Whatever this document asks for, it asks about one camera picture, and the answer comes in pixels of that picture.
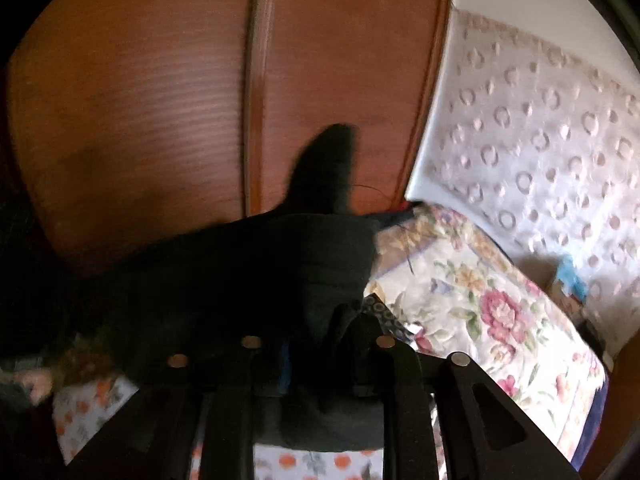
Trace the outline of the black t-shirt with script logo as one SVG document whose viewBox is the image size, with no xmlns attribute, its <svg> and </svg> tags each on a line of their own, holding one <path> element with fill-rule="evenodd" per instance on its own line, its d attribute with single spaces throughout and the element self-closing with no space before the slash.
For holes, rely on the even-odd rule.
<svg viewBox="0 0 640 480">
<path fill-rule="evenodd" d="M 378 334 L 362 310 L 379 214 L 349 207 L 354 127 L 325 128 L 300 153 L 273 210 L 143 247 L 54 299 L 76 334 L 164 408 L 198 390 L 230 408 L 248 370 L 240 341 L 262 342 L 269 391 L 259 434 L 317 451 L 378 448 L 383 409 L 356 372 Z"/>
</svg>

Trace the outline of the navy blue blanket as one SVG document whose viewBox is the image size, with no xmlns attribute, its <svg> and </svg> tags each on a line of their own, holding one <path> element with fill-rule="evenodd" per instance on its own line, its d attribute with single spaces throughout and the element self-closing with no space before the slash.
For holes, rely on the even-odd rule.
<svg viewBox="0 0 640 480">
<path fill-rule="evenodd" d="M 585 463 L 589 451 L 593 446 L 593 442 L 597 439 L 607 397 L 608 381 L 606 380 L 603 386 L 594 394 L 584 430 L 582 430 L 582 435 L 580 436 L 573 458 L 570 460 L 570 463 L 575 470 L 582 468 L 582 465 Z"/>
</svg>

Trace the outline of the floral patterned quilt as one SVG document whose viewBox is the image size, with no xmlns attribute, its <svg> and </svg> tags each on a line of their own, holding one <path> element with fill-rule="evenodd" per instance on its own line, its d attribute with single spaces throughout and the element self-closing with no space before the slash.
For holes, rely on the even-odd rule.
<svg viewBox="0 0 640 480">
<path fill-rule="evenodd" d="M 376 236 L 367 291 L 432 356 L 464 352 L 570 461 L 605 368 L 561 309 L 463 214 L 419 206 Z"/>
</svg>

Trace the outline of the blue tissue box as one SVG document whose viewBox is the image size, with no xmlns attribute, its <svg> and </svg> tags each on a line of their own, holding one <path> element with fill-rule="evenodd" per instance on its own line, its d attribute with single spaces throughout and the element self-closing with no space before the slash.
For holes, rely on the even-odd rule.
<svg viewBox="0 0 640 480">
<path fill-rule="evenodd" d="M 563 256 L 559 260 L 547 295 L 574 325 L 579 325 L 584 320 L 588 287 L 577 274 L 570 256 Z"/>
</svg>

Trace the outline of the circle patterned lace curtain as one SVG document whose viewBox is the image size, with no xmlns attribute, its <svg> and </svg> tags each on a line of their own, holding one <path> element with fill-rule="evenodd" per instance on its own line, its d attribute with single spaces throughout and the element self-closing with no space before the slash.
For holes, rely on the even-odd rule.
<svg viewBox="0 0 640 480">
<path fill-rule="evenodd" d="M 524 30 L 453 10 L 410 200 L 457 209 L 532 278 L 571 258 L 608 352 L 639 329 L 639 99 Z"/>
</svg>

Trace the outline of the brown wooden wardrobe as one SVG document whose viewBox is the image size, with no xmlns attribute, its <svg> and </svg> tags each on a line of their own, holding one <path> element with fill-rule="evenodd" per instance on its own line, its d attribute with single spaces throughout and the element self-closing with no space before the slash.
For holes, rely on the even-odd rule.
<svg viewBox="0 0 640 480">
<path fill-rule="evenodd" d="M 404 200 L 450 0 L 51 0 L 12 52 L 13 157 L 46 237 L 97 266 L 273 207 L 324 126 L 352 204 Z"/>
</svg>

